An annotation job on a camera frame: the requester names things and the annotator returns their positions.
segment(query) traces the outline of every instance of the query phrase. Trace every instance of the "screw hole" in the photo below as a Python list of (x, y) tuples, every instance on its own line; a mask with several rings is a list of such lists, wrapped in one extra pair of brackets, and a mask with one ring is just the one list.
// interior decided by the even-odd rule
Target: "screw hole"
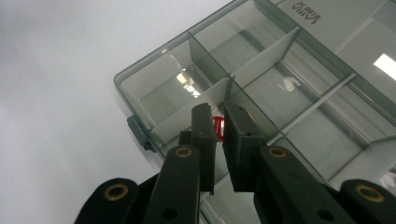
[(334, 221), (334, 216), (332, 215), (332, 213), (326, 211), (326, 210), (318, 210), (318, 216), (326, 221)]
[(163, 210), (163, 218), (166, 220), (172, 220), (177, 217), (177, 210), (174, 208), (166, 208)]
[(191, 149), (186, 147), (181, 147), (176, 150), (176, 155), (179, 157), (189, 157), (192, 154)]
[(122, 194), (123, 189), (122, 187), (116, 187), (114, 189), (111, 189), (110, 192), (108, 193), (110, 196), (117, 196)]
[(372, 198), (378, 198), (379, 197), (378, 191), (374, 191), (374, 190), (371, 190), (371, 189), (362, 189), (361, 193), (364, 194), (367, 197), (372, 197)]
[(277, 157), (277, 158), (286, 157), (286, 151), (282, 148), (273, 147), (273, 148), (270, 148), (268, 152), (273, 157)]

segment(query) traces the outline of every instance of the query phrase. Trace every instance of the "red object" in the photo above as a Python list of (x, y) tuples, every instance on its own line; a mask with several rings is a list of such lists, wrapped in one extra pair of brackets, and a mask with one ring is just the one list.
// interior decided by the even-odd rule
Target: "red object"
[(224, 122), (224, 118), (215, 116), (213, 117), (213, 120), (215, 121), (214, 128), (215, 128), (216, 137), (218, 138), (219, 142), (222, 142), (224, 140), (224, 137), (223, 135), (221, 135), (221, 123)]

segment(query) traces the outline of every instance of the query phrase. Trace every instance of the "gray latch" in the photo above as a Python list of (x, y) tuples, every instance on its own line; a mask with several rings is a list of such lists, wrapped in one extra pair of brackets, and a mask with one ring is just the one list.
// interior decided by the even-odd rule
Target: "gray latch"
[(140, 146), (142, 146), (145, 150), (151, 150), (155, 152), (152, 144), (149, 141), (149, 137), (144, 131), (143, 124), (137, 119), (136, 115), (132, 115), (127, 119), (128, 126), (131, 131), (134, 133), (137, 141), (139, 142)]

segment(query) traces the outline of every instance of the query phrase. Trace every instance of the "clear plastic box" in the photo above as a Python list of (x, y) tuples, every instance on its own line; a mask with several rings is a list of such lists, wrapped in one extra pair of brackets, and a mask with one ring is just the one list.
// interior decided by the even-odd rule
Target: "clear plastic box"
[[(292, 150), (336, 188), (364, 150), (396, 136), (396, 105), (266, 0), (231, 2), (114, 80), (163, 156), (206, 102), (214, 116), (225, 102), (243, 106), (267, 144)], [(216, 160), (215, 195), (201, 196), (205, 220), (260, 223), (252, 194), (232, 193), (221, 144)]]

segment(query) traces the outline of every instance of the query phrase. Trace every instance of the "white surface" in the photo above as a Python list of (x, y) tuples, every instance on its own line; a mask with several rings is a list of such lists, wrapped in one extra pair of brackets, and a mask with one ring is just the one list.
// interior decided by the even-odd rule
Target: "white surface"
[(104, 181), (157, 173), (112, 79), (228, 2), (0, 2), (0, 223), (72, 223)]

